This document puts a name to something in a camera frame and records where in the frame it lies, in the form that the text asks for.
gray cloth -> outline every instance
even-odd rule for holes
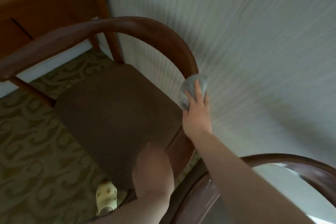
[[[180,88],[179,105],[182,109],[189,110],[189,100],[185,94],[185,90],[187,90],[190,95],[195,98],[195,80],[197,79],[199,80],[199,85],[201,86],[204,98],[205,90],[208,86],[208,77],[204,74],[193,74],[182,83],[182,86]]]

wooden chair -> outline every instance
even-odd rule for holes
[[[182,130],[182,110],[121,55],[108,68],[54,100],[16,75],[100,32],[120,32],[150,44],[187,78],[198,73],[187,44],[170,28],[148,18],[92,20],[59,28],[0,60],[0,80],[9,80],[48,106],[118,189],[132,189],[131,170],[147,142],[166,147],[177,177],[194,153]],[[128,200],[135,198],[134,193]]]
[[[251,167],[272,163],[295,171],[336,207],[335,168],[310,158],[282,153],[258,154],[241,159]],[[169,209],[160,224],[231,223],[219,197],[219,191],[200,160],[172,194]]]

cabinet panel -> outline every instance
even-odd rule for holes
[[[95,0],[31,0],[20,6],[20,11],[13,18],[34,39],[98,14]]]
[[[0,21],[0,59],[30,41],[31,38],[12,19]]]

wooden table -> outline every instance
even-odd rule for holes
[[[105,0],[0,0],[0,59],[59,27],[109,18]],[[116,62],[122,61],[113,32],[105,32]],[[99,44],[90,37],[95,49]]]

person's left hand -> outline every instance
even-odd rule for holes
[[[174,191],[174,175],[168,155],[150,143],[139,153],[132,179],[138,198],[154,192],[169,201]]]

